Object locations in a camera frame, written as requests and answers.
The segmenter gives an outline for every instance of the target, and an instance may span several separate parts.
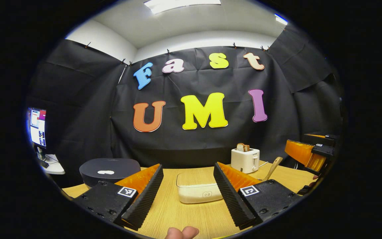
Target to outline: clear plastic box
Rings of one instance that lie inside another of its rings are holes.
[[[184,172],[176,177],[179,201],[200,203],[222,199],[212,170]]]

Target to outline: yellow letter m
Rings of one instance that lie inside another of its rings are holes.
[[[186,95],[181,98],[181,102],[185,104],[185,124],[182,128],[185,130],[196,129],[197,124],[194,122],[194,116],[201,127],[206,127],[209,115],[211,116],[209,127],[225,127],[228,121],[225,120],[223,113],[222,100],[224,94],[216,92],[209,95],[206,105],[203,106],[195,95]]]

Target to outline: black round speaker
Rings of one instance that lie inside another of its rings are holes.
[[[107,158],[91,159],[79,168],[84,183],[89,187],[93,187],[99,181],[116,183],[140,170],[136,160]]]

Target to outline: foam letter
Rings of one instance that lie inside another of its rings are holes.
[[[257,60],[260,59],[259,56],[255,56],[255,55],[253,55],[253,53],[249,52],[249,53],[245,54],[243,57],[245,59],[248,59],[248,62],[250,63],[251,67],[255,68],[256,70],[265,69],[264,65],[261,65],[261,64],[259,64],[259,62],[257,62]]]
[[[212,53],[209,55],[210,66],[213,68],[227,68],[229,62],[226,60],[224,53]]]
[[[151,79],[147,78],[147,76],[151,76],[150,67],[152,66],[153,66],[153,63],[149,62],[134,73],[134,77],[137,78],[138,84],[139,84],[138,90],[142,89],[144,86],[150,83]]]
[[[171,59],[166,62],[165,67],[163,67],[162,71],[164,73],[179,73],[183,71],[185,68],[183,68],[184,61],[182,59]]]
[[[263,107],[263,91],[254,89],[248,91],[248,94],[251,95],[253,98],[253,105],[254,105],[254,116],[253,121],[254,122],[260,122],[267,120],[268,116],[265,114],[265,109]]]
[[[225,127],[228,125],[228,121],[225,120],[223,113],[222,99],[225,97],[222,93],[212,93],[209,95],[206,101],[206,105],[203,106],[195,95],[187,95],[181,98],[181,101],[185,104],[185,124],[182,128],[185,130],[196,129],[197,124],[194,122],[194,116],[197,119],[201,127],[206,127],[209,115],[211,116],[209,126]]]
[[[138,103],[134,105],[134,127],[139,132],[153,132],[160,127],[162,122],[162,108],[166,104],[165,101],[154,101],[151,104],[154,107],[154,119],[151,124],[145,124],[144,114],[148,107],[147,103]]]

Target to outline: bread slice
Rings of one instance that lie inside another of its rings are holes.
[[[245,144],[243,143],[237,144],[237,151],[244,152],[244,147],[245,147]]]

